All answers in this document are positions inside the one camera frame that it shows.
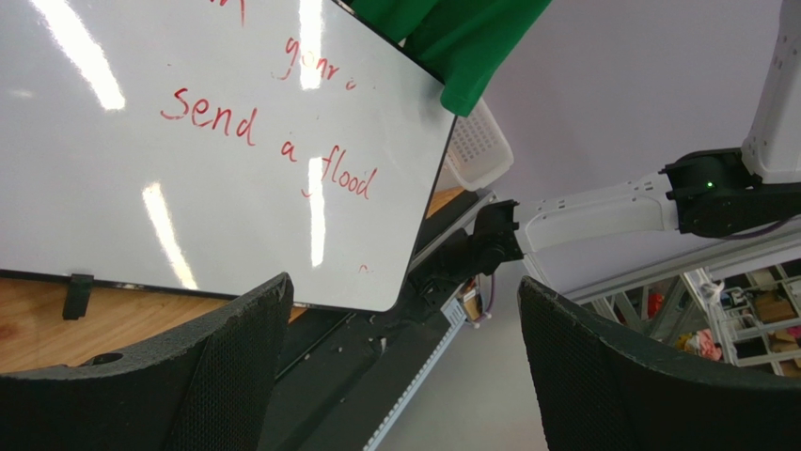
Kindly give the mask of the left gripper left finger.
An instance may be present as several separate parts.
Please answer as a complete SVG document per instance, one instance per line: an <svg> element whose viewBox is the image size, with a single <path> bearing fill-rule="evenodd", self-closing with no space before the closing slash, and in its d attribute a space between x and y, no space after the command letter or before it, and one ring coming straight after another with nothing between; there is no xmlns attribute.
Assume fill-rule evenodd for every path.
<svg viewBox="0 0 801 451"><path fill-rule="evenodd" d="M254 450L294 286L286 273L83 365L1 378L5 450Z"/></svg>

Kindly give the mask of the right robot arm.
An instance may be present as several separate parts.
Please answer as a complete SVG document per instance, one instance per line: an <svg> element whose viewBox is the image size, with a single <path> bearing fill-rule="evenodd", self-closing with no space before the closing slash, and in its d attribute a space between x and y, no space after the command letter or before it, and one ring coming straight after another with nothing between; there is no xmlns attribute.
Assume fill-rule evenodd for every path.
<svg viewBox="0 0 801 451"><path fill-rule="evenodd" d="M777 41L743 144L691 152L637 181L535 205L479 211L474 242L493 268L559 244L637 231L736 240L800 213L800 4L784 1Z"/></svg>

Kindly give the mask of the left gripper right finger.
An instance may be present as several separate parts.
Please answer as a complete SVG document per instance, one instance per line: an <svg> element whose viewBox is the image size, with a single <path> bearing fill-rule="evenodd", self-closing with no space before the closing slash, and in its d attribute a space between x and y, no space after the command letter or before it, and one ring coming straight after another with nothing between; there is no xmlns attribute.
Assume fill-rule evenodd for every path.
<svg viewBox="0 0 801 451"><path fill-rule="evenodd" d="M799 380L675 350L531 277L517 297L550 449L799 448Z"/></svg>

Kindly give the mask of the green t shirt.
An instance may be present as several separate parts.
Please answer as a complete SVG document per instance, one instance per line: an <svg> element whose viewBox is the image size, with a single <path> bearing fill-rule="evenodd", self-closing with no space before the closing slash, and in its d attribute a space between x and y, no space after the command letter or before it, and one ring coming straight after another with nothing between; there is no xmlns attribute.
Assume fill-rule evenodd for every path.
<svg viewBox="0 0 801 451"><path fill-rule="evenodd" d="M550 0L358 0L347 5L444 82L440 102L467 117Z"/></svg>

